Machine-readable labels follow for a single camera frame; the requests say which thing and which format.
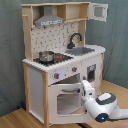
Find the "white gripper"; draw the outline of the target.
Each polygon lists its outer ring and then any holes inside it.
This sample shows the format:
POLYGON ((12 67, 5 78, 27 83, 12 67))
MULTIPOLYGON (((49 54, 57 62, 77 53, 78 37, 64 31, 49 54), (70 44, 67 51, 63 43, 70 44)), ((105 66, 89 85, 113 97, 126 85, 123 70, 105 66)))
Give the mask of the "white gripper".
POLYGON ((95 88, 87 80, 83 80, 81 84, 83 85, 82 99, 84 101, 86 101, 88 98, 94 98, 96 96, 95 88))

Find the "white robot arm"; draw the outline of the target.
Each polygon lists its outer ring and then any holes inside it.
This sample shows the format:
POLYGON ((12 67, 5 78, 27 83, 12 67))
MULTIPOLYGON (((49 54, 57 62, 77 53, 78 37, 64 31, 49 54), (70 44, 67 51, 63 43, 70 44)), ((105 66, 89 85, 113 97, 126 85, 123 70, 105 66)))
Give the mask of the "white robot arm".
POLYGON ((107 92, 96 96, 95 89, 87 80, 83 80, 81 84, 84 108, 97 122, 128 119, 128 109, 119 108, 117 97, 113 93, 107 92))

